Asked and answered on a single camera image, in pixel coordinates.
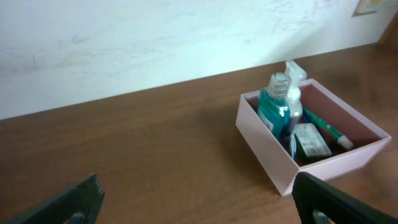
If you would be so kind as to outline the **blue white toothbrush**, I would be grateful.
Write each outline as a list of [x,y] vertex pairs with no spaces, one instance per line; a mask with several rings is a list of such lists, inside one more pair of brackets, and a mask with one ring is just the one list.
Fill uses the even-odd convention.
[[291,158],[293,160],[296,160],[296,156],[297,156],[297,141],[296,141],[294,133],[292,133],[291,136],[290,136],[289,149],[290,149]]

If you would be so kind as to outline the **clear spray bottle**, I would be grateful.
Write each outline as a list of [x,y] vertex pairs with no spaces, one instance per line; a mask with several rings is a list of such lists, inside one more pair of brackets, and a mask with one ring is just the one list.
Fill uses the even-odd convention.
[[287,92],[287,96],[285,97],[285,100],[288,103],[290,110],[290,118],[289,122],[282,132],[283,137],[287,138],[291,136],[295,125],[302,117],[303,109],[300,101],[301,90],[299,88],[299,82],[307,78],[307,73],[293,60],[287,60],[285,62],[285,65],[285,74],[288,75],[291,79],[289,90]]

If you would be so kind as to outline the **green soap box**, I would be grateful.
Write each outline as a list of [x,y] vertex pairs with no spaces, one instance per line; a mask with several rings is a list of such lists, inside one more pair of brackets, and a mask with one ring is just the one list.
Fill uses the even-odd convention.
[[299,123],[294,128],[297,143],[296,159],[311,161],[332,156],[332,152],[312,123]]

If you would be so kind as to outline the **green toothpaste tube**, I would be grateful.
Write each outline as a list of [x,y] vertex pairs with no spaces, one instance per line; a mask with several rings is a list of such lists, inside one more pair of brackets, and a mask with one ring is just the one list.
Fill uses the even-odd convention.
[[354,144],[343,133],[334,128],[324,119],[311,112],[307,108],[303,109],[303,114],[320,130],[322,136],[327,140],[341,146],[346,150],[351,150],[354,148]]

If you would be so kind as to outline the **teal mouthwash bottle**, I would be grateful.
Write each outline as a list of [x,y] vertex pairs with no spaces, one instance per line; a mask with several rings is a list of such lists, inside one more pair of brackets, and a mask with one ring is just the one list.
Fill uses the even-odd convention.
[[285,73],[273,73],[268,86],[259,92],[257,115],[276,139],[280,138],[290,118],[285,99],[290,82],[290,77]]

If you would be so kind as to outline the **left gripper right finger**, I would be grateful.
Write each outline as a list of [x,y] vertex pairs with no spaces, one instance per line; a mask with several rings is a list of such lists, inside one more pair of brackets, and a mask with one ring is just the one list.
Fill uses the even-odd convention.
[[302,223],[397,223],[308,172],[296,175],[292,196]]

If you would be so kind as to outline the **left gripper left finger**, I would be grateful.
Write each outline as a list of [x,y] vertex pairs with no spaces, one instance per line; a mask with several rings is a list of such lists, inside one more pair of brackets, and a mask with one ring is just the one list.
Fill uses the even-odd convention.
[[105,192],[91,174],[78,184],[53,195],[5,223],[95,223]]

